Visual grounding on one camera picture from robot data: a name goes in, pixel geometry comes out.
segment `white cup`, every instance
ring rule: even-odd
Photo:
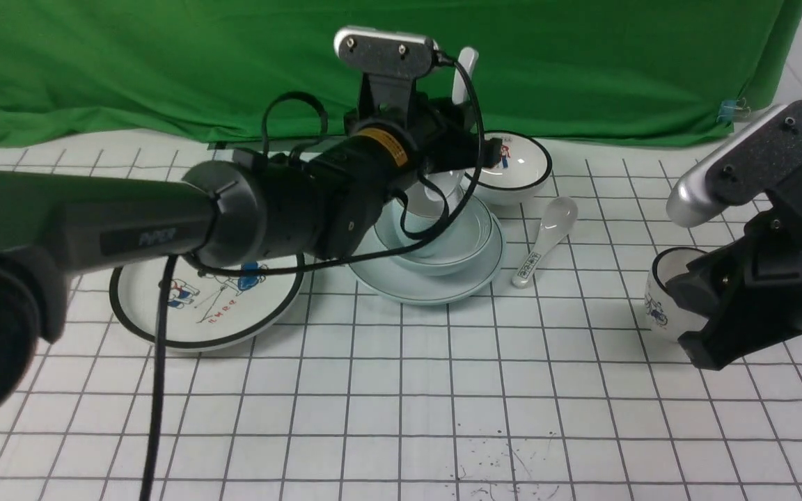
[[[679,308],[666,288],[671,278],[687,273],[686,265],[704,254],[697,248],[668,248],[652,263],[645,283],[645,314],[652,332],[669,342],[677,342],[682,334],[698,332],[707,324],[706,317]]]

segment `white grid mat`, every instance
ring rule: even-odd
[[[802,499],[802,337],[716,373],[644,330],[653,257],[726,244],[767,202],[688,231],[665,199],[710,146],[544,143],[553,184],[497,212],[509,257],[481,295],[402,308],[325,270],[254,344],[170,356],[156,498]],[[87,134],[0,150],[0,169],[178,180],[211,156],[159,134]],[[512,288],[557,193],[581,220],[532,288]],[[0,409],[0,501],[137,497],[150,347],[115,320],[108,281],[74,283],[64,338],[40,345]]]

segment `plate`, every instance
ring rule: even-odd
[[[392,301],[409,305],[445,305],[459,301],[489,285],[503,265],[506,238],[494,215],[491,215],[491,222],[494,229],[484,250],[465,269],[451,275],[424,276],[404,269],[391,259],[363,261],[348,267],[363,286]],[[371,228],[357,253],[384,250]]]
[[[153,343],[166,258],[143,261],[113,271],[111,307],[131,333]],[[299,256],[278,257],[233,269],[277,269],[305,264]],[[169,294],[166,348],[174,351],[222,349],[260,333],[289,307],[302,286],[302,273],[279,276],[198,275],[178,260]]]
[[[480,253],[490,239],[493,227],[491,213],[488,212],[485,204],[472,197],[459,213],[454,224],[440,235],[440,241],[433,242],[433,244],[440,245],[440,250],[427,257],[407,253],[397,256],[397,258],[425,266],[455,266]],[[395,229],[391,209],[382,212],[381,218],[373,226],[373,231],[376,232],[376,238],[385,248],[404,247],[398,239],[398,231]]]

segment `light blue plate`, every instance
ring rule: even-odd
[[[414,273],[392,259],[369,260],[348,265],[362,285],[384,298],[409,305],[443,305],[467,298],[480,291],[500,272],[506,238],[500,222],[492,214],[494,225],[487,245],[465,269],[451,275],[424,276]],[[370,229],[356,254],[378,253],[386,248]]]

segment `plate with cartoon print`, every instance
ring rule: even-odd
[[[277,269],[305,264],[305,257],[287,256],[251,262],[234,269]],[[143,261],[113,271],[111,307],[131,333],[153,343],[166,258]],[[198,273],[178,260],[172,279],[166,348],[209,351],[244,342],[270,327],[292,305],[302,286],[302,273],[231,278]]]

